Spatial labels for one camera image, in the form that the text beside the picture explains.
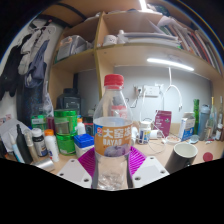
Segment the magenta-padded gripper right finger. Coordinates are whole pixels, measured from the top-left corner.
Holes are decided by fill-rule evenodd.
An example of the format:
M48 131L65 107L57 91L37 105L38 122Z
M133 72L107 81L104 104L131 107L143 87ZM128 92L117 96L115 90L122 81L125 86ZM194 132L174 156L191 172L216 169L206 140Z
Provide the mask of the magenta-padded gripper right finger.
M155 156L145 156L138 149L131 148L127 172L130 189L143 187L168 175L169 172Z

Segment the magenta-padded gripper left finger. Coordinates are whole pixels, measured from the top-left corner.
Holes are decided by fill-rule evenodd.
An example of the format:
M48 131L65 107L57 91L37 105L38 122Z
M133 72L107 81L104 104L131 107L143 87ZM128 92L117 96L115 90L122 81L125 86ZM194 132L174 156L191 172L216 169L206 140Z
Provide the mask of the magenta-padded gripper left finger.
M70 159L58 176L78 186L91 188L95 172L95 152L91 148L78 159Z

